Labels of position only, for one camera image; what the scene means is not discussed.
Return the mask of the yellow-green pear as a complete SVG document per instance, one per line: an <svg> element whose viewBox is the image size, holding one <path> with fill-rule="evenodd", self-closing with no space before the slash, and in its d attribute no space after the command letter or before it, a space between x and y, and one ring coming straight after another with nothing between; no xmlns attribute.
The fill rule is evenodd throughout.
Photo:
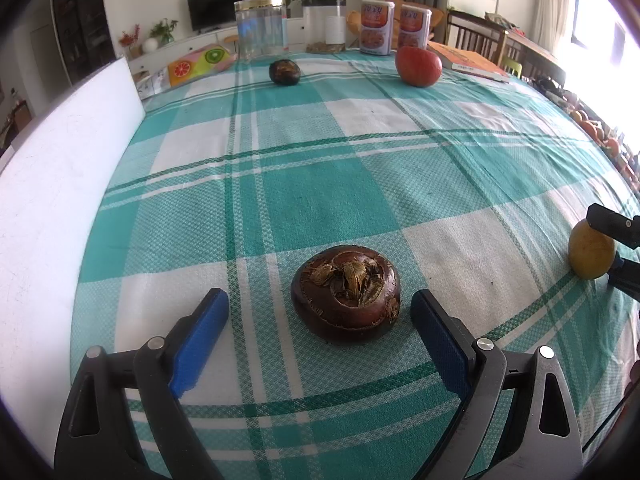
<svg viewBox="0 0 640 480"><path fill-rule="evenodd" d="M578 278L594 280L607 274L615 258L614 240L593 229L586 219L570 232L568 262Z"/></svg>

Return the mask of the large dark water chestnut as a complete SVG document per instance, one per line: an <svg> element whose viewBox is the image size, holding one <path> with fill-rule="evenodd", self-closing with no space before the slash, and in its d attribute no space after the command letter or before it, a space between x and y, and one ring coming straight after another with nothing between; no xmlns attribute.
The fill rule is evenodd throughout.
<svg viewBox="0 0 640 480"><path fill-rule="evenodd" d="M382 337L397 322L400 276L373 249L334 246L298 268L291 298L311 333L337 344L360 344Z"/></svg>

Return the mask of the teal white plaid tablecloth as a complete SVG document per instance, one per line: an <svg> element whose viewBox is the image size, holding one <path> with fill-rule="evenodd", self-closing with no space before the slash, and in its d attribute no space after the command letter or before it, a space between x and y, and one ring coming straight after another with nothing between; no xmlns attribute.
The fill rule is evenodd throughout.
<svg viewBox="0 0 640 480"><path fill-rule="evenodd" d="M639 204L581 128L533 88L444 73L404 84L392 58L301 55L150 99L103 195L74 305L70 362L163 335L218 287L230 315L182 406L228 479L409 479L458 400L407 311L338 346L298 318L299 266L343 244L396 266L401 298L431 289L500 348L558 357L582 443L623 396L638 306L567 262L599 203Z"/></svg>

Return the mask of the orange book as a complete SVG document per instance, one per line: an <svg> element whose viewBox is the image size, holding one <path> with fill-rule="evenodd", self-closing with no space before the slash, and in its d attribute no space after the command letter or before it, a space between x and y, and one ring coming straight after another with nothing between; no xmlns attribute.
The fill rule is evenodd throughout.
<svg viewBox="0 0 640 480"><path fill-rule="evenodd" d="M475 51L457 49L438 42L430 42L427 49L438 55L442 67L447 70L494 81L509 81L509 75L502 68Z"/></svg>

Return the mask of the dark wooden chair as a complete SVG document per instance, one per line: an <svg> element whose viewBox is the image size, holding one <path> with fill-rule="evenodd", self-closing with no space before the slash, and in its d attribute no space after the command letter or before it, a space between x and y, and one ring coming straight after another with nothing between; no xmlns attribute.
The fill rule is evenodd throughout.
<svg viewBox="0 0 640 480"><path fill-rule="evenodd" d="M476 52L500 65L506 48L506 36L503 28L486 18L448 9L445 44L456 49Z"/></svg>

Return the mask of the right red white canister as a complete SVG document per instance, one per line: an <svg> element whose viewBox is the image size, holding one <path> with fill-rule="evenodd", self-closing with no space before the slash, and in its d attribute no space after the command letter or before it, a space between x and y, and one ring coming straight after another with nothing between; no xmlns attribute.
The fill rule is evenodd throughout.
<svg viewBox="0 0 640 480"><path fill-rule="evenodd" d="M404 3L400 8L398 48L425 49L430 36L431 17L430 9Z"/></svg>

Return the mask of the red white canister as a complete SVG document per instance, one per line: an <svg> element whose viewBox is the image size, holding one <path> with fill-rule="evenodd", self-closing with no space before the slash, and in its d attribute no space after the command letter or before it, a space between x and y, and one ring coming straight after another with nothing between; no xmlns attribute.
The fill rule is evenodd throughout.
<svg viewBox="0 0 640 480"><path fill-rule="evenodd" d="M390 55L394 29L395 3L362 0L359 49L364 54Z"/></svg>
<svg viewBox="0 0 640 480"><path fill-rule="evenodd" d="M398 48L425 49L430 36L431 17L430 9L404 3L400 8Z"/></svg>

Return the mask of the white cardboard box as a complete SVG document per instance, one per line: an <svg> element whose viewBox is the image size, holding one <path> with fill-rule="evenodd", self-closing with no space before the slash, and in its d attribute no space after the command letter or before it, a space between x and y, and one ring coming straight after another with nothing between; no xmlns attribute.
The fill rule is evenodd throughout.
<svg viewBox="0 0 640 480"><path fill-rule="evenodd" d="M118 60L63 94L1 159L1 399L50 462L70 391L70 329L96 212L144 109Z"/></svg>

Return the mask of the left red white canister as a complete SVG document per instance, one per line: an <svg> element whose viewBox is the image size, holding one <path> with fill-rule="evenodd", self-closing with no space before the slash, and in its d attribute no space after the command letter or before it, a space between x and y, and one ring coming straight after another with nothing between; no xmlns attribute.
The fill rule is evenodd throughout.
<svg viewBox="0 0 640 480"><path fill-rule="evenodd" d="M394 29L395 3L362 0L359 49L364 54L390 55Z"/></svg>

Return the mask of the clear jar black lid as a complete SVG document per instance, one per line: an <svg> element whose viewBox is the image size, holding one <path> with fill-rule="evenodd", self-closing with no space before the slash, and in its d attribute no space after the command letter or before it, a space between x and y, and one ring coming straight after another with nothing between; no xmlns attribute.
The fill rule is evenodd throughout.
<svg viewBox="0 0 640 480"><path fill-rule="evenodd" d="M303 3L307 53L338 53L346 44L346 0L308 0Z"/></svg>

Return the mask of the far dark water chestnut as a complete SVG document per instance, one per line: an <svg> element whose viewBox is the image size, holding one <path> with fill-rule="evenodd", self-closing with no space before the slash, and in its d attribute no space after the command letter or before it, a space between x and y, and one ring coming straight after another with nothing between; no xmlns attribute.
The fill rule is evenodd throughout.
<svg viewBox="0 0 640 480"><path fill-rule="evenodd" d="M270 80L278 86L295 86L299 83L302 71L292 60L282 58L269 65Z"/></svg>

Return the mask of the fruit print snack bag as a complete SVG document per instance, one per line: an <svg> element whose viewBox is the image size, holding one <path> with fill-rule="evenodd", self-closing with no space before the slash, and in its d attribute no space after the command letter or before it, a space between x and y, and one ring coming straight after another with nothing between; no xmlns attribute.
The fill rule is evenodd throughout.
<svg viewBox="0 0 640 480"><path fill-rule="evenodd" d="M169 84L178 87L192 79L223 72L235 61L235 53L220 44L208 44L168 64Z"/></svg>

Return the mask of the clear jar gold lid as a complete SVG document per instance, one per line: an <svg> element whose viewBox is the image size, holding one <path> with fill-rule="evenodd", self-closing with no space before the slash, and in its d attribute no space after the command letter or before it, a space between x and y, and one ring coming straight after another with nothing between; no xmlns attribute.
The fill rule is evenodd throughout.
<svg viewBox="0 0 640 480"><path fill-rule="evenodd" d="M288 50L284 0L241 0L234 10L242 61L273 58Z"/></svg>

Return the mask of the red flowers in vase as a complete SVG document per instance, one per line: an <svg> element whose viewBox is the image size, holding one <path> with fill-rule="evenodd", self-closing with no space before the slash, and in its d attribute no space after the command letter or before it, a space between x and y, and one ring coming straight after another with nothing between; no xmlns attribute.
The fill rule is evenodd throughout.
<svg viewBox="0 0 640 480"><path fill-rule="evenodd" d="M138 54L138 43L140 37L140 25L135 24L134 28L130 30L130 32L122 32L120 37L118 38L118 43L124 50L127 58L132 60L137 57Z"/></svg>

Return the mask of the small green plant white pot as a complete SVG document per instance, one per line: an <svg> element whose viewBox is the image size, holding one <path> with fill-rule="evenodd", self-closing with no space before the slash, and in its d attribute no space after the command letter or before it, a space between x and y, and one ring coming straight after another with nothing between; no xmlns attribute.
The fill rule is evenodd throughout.
<svg viewBox="0 0 640 480"><path fill-rule="evenodd" d="M151 53L173 42L175 40L174 30L177 25L177 20L168 20L168 18L163 18L154 24L149 32L149 37L143 41L142 52Z"/></svg>

